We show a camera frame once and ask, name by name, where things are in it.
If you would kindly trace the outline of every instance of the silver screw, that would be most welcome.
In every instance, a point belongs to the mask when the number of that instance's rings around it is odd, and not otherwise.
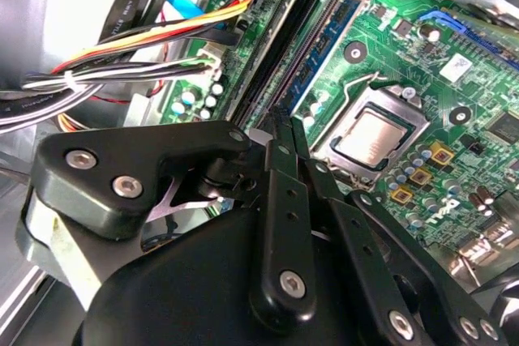
[[[85,150],[73,150],[65,156],[66,162],[74,169],[88,170],[97,164],[96,157]]]
[[[392,328],[400,334],[405,340],[412,340],[414,337],[413,327],[409,320],[398,311],[391,311],[389,313],[389,322],[391,322]]]
[[[493,340],[499,340],[500,336],[497,335],[495,328],[489,322],[487,322],[485,319],[481,319],[479,324],[481,324],[481,328],[483,331],[485,331],[485,334],[490,336]]]
[[[371,201],[369,196],[361,194],[360,195],[360,199],[362,200],[363,203],[367,204],[368,206],[372,206],[373,205],[373,202]]]
[[[461,317],[460,324],[463,331],[466,332],[470,338],[474,338],[475,340],[479,339],[478,329],[469,319]]]
[[[416,96],[416,89],[413,87],[405,87],[402,91],[402,97],[406,100],[413,99]]]
[[[328,169],[326,168],[326,166],[324,164],[321,164],[320,162],[318,162],[317,164],[315,164],[315,167],[317,168],[317,170],[319,170],[321,173],[328,173]]]
[[[135,199],[143,193],[143,185],[130,176],[117,177],[112,184],[114,192],[122,198]]]
[[[240,133],[238,133],[237,131],[230,131],[229,132],[229,135],[230,135],[230,138],[238,141],[238,142],[243,142],[245,140],[245,138],[243,137],[243,135],[241,135]]]
[[[294,299],[302,299],[307,292],[307,287],[302,278],[293,271],[284,271],[279,278],[283,290]]]
[[[287,147],[283,146],[283,145],[279,145],[277,148],[279,150],[281,150],[282,152],[284,152],[285,154],[290,154],[290,150]]]

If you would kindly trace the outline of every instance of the cable bundle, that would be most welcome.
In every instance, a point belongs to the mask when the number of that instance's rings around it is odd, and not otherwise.
[[[105,38],[92,48],[81,50],[54,68],[50,75],[28,75],[22,89],[30,97],[9,102],[0,100],[0,134],[64,113],[95,96],[107,83],[159,80],[159,87],[152,92],[154,94],[162,89],[165,80],[203,74],[212,65],[208,58],[187,58],[164,63],[128,60],[136,50],[184,38],[224,40],[226,44],[232,45],[232,39],[215,27],[242,14],[250,3],[251,0],[229,0],[220,10],[193,19],[132,28]],[[83,130],[84,126],[74,126],[73,121],[63,116],[58,119],[61,128]]]

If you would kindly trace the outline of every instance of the black cover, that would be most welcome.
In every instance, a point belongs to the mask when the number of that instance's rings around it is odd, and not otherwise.
[[[248,297],[256,221],[230,211],[122,268],[88,311],[84,346],[359,344],[330,244],[318,237],[316,316],[286,337],[260,325]]]

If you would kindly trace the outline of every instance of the chip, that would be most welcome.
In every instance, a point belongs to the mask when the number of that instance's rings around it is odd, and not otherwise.
[[[413,174],[410,175],[409,179],[420,186],[425,186],[431,181],[432,174],[426,171],[424,168],[418,168]]]
[[[411,31],[411,28],[413,28],[413,24],[403,19],[395,27],[395,32],[397,32],[401,36],[407,36],[407,34],[409,34],[409,32]]]
[[[411,201],[413,198],[413,192],[405,188],[404,186],[401,186],[397,190],[394,190],[391,193],[391,199],[393,199],[395,202],[406,205],[408,202]]]
[[[431,159],[441,165],[449,164],[453,158],[454,153],[440,141],[435,141],[431,145],[432,157]]]
[[[512,113],[502,113],[491,122],[487,130],[497,138],[513,145],[519,141],[519,117]]]

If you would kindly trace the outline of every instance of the capacitor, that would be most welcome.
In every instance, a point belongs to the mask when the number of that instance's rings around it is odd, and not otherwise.
[[[407,176],[405,175],[404,171],[402,169],[397,169],[394,172],[395,177],[397,178],[397,181],[400,183],[407,182]]]
[[[458,180],[454,180],[453,178],[444,181],[444,188],[447,190],[447,192],[454,195],[460,194],[462,191]]]
[[[177,115],[182,115],[186,112],[186,106],[181,101],[175,101],[171,105],[171,110]]]
[[[212,116],[211,111],[209,111],[208,109],[201,109],[199,112],[199,115],[205,121],[208,121],[209,119],[211,119],[211,116]]]
[[[421,38],[428,40],[431,43],[438,42],[441,38],[441,31],[430,24],[423,24],[418,30]]]
[[[328,91],[322,91],[319,95],[319,99],[318,99],[318,102],[320,103],[324,103],[325,101],[328,101],[328,99],[330,98],[330,92]]]
[[[436,213],[440,210],[440,205],[438,204],[438,202],[436,202],[436,199],[433,198],[423,200],[423,205],[429,212],[432,213]]]
[[[182,102],[185,105],[193,105],[201,97],[202,93],[195,87],[188,88],[186,91],[182,92]]]
[[[426,145],[418,145],[416,147],[416,150],[418,150],[418,153],[425,159],[429,160],[432,157],[432,151],[431,149]]]
[[[397,179],[394,176],[389,176],[386,178],[386,185],[390,190],[397,190],[399,187]]]
[[[214,96],[219,96],[221,95],[222,93],[224,93],[224,86],[221,85],[220,83],[215,83],[211,86],[211,93],[214,95]]]
[[[402,164],[402,169],[404,170],[404,173],[408,176],[416,172],[416,168],[408,161]]]
[[[302,125],[304,126],[305,129],[312,127],[313,125],[315,125],[314,117],[312,115],[306,115],[302,119]]]
[[[212,109],[213,107],[217,106],[217,99],[214,96],[208,96],[205,98],[205,106]]]
[[[405,218],[409,222],[410,226],[415,227],[416,229],[420,229],[421,227],[423,227],[423,220],[420,219],[420,215],[416,212],[407,214]]]
[[[469,194],[469,201],[472,203],[474,207],[476,207],[476,210],[480,212],[485,211],[487,209],[485,203],[476,194]]]
[[[479,186],[476,188],[476,194],[479,198],[487,205],[490,206],[494,203],[494,195],[485,186]]]
[[[425,164],[425,161],[423,160],[423,158],[418,153],[412,153],[409,156],[409,159],[411,161],[411,164],[413,164],[417,168],[419,168],[419,167],[421,167],[421,166],[423,166]]]

